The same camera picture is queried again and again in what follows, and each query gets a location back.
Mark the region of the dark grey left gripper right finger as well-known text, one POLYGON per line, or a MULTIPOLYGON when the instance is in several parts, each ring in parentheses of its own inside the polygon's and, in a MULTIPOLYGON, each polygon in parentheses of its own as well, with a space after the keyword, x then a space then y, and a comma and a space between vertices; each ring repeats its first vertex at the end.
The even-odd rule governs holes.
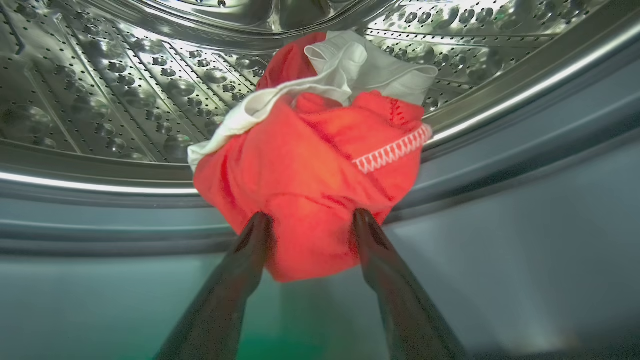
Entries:
POLYGON ((377 295, 390 360, 466 360, 457 335, 368 210, 355 210, 352 234, 363 277, 377 295))

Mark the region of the white cloth garment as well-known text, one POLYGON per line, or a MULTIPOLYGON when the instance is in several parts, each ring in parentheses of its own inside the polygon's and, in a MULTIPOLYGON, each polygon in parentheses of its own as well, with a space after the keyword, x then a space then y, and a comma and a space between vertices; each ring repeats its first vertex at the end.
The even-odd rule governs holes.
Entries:
POLYGON ((285 80, 248 95, 226 115, 210 140, 188 147, 190 168, 195 170, 202 159, 220 150, 233 136, 265 120, 285 96, 310 92, 349 105, 361 93, 378 91, 421 106, 438 75, 435 66, 399 60, 352 30, 328 32, 325 40, 302 48, 302 59, 310 62, 314 76, 285 80))

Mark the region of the red and white garment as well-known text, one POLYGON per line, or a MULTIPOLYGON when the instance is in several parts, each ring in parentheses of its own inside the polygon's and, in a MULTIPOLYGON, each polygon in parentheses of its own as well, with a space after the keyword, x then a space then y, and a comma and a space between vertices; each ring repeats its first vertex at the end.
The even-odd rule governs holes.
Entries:
MULTIPOLYGON (((303 48, 313 32, 276 52, 255 91, 316 75, 303 48)), ((199 194, 236 233, 257 212, 273 221, 266 269, 282 283, 335 275, 360 262, 351 223, 368 210, 382 224, 413 187, 432 137, 423 105, 377 90, 342 105, 311 92, 287 95, 249 131, 193 171, 199 194)))

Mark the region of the white front-load washing machine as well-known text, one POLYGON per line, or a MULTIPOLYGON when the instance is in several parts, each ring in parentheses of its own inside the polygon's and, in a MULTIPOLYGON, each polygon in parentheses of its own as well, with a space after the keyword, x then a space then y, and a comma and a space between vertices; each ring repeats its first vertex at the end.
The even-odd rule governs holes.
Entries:
POLYGON ((438 74, 384 232, 464 360, 640 360, 640 0, 0 0, 0 360, 153 360, 236 236, 192 185, 275 53, 438 74))

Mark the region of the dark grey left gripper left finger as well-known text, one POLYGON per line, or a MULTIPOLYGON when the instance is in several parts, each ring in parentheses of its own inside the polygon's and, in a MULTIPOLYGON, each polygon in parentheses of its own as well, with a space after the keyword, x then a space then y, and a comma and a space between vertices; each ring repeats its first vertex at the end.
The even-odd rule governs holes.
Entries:
POLYGON ((208 276, 155 360, 236 360, 247 301, 274 244, 272 219, 256 212, 208 276))

